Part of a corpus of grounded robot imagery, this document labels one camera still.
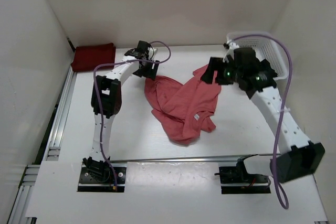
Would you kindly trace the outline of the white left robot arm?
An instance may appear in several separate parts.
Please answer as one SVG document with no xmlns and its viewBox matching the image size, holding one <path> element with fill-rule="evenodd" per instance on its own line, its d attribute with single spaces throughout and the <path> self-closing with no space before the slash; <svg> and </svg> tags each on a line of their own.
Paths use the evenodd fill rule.
<svg viewBox="0 0 336 224">
<path fill-rule="evenodd" d="M 97 75 L 100 68 L 93 71 L 93 91 L 91 106 L 94 112 L 94 134 L 91 153 L 83 159 L 87 173 L 99 183 L 118 185 L 117 173 L 109 155 L 112 123 L 122 105 L 121 88 L 132 76 L 155 79 L 160 62 L 155 61 L 156 49 L 146 41 L 139 41 L 136 48 L 128 50 L 121 62 L 113 63 L 113 68 L 105 75 Z"/>
</svg>

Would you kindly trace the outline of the pink t-shirt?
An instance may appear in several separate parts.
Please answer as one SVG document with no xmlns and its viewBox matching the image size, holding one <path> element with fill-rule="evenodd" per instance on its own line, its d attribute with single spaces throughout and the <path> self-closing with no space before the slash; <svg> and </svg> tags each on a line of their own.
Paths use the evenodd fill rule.
<svg viewBox="0 0 336 224">
<path fill-rule="evenodd" d="M 216 129 L 214 115 L 221 86 L 201 81 L 207 65 L 193 71 L 185 84 L 166 77 L 145 80 L 144 94 L 152 107 L 151 113 L 161 123 L 170 141 L 190 145 L 201 131 Z"/>
</svg>

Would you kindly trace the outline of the dark red t-shirt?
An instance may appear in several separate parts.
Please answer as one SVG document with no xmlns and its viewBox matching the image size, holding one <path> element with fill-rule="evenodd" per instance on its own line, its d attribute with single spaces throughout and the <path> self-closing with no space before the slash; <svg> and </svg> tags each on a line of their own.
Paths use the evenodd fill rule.
<svg viewBox="0 0 336 224">
<path fill-rule="evenodd" d="M 71 63 L 72 70 L 73 72 L 93 71 L 98 65 L 114 63 L 115 51 L 116 47 L 113 43 L 77 47 Z"/>
</svg>

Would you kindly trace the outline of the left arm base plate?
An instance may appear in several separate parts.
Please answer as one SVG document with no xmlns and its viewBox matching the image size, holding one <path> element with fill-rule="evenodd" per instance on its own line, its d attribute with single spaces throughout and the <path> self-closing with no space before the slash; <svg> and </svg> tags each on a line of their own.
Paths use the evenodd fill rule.
<svg viewBox="0 0 336 224">
<path fill-rule="evenodd" d="M 123 193 L 127 177 L 127 166 L 117 164 L 112 168 L 106 161 L 84 158 L 78 180 L 77 191 L 86 193 Z"/>
</svg>

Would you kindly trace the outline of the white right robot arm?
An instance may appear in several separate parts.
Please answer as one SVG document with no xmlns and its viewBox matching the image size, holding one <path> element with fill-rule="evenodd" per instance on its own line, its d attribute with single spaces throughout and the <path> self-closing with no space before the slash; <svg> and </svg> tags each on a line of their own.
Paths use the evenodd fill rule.
<svg viewBox="0 0 336 224">
<path fill-rule="evenodd" d="M 211 57 L 201 80 L 222 86 L 236 83 L 246 93 L 275 136 L 276 163 L 270 171 L 286 183 L 314 174 L 325 148 L 299 129 L 279 93 L 277 76 L 267 59 L 259 60 L 254 49 L 243 47 L 229 50 L 224 58 Z"/>
</svg>

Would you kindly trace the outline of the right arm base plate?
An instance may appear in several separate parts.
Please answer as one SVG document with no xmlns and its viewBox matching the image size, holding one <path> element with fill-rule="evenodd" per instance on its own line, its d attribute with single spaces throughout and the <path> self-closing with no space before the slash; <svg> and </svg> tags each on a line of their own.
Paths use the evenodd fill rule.
<svg viewBox="0 0 336 224">
<path fill-rule="evenodd" d="M 220 180 L 222 195 L 270 194 L 270 179 L 254 174 L 242 177 L 234 166 L 220 166 L 214 174 Z"/>
</svg>

